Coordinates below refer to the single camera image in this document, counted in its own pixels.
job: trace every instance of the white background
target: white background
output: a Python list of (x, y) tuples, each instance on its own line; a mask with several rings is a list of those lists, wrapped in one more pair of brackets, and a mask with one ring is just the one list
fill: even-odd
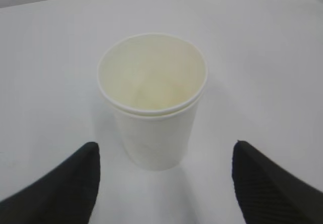
[[(98, 96), (116, 41), (164, 32), (210, 69), (189, 153), (169, 171), (127, 158)], [(319, 0), (51, 0), (0, 10), (0, 199), (86, 141), (101, 152), (91, 223), (243, 223), (231, 179), (247, 140), (323, 190), (323, 5)]]

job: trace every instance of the white table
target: white table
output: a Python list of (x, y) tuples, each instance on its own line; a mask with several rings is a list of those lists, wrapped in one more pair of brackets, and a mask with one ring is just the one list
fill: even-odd
[[(116, 41), (165, 32), (209, 63), (189, 153), (168, 171), (127, 158), (98, 96)], [(232, 149), (247, 140), (323, 190), (323, 4), (316, 0), (51, 0), (0, 9), (0, 199), (87, 141), (100, 144), (91, 223), (243, 223)]]

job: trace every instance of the textured black rubber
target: textured black rubber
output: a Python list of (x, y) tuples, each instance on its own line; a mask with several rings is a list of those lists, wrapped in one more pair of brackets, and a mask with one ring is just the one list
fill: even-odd
[(0, 223), (86, 224), (99, 182), (99, 147), (88, 142), (37, 182), (0, 202)]
[(248, 142), (238, 141), (234, 147), (232, 178), (247, 224), (323, 223), (323, 193)]

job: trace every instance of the white paper cup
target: white paper cup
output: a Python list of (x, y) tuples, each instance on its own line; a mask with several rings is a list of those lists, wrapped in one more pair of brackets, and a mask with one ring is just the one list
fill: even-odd
[(192, 44), (142, 34), (110, 48), (97, 69), (130, 158), (147, 170), (176, 166), (187, 151), (207, 66)]

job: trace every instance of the paper cup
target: paper cup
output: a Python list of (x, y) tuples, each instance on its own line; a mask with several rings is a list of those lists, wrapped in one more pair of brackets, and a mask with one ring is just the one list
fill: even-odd
[(147, 170), (169, 169), (185, 156), (206, 80), (207, 66), (196, 47), (158, 33), (117, 43), (97, 69), (124, 147)]

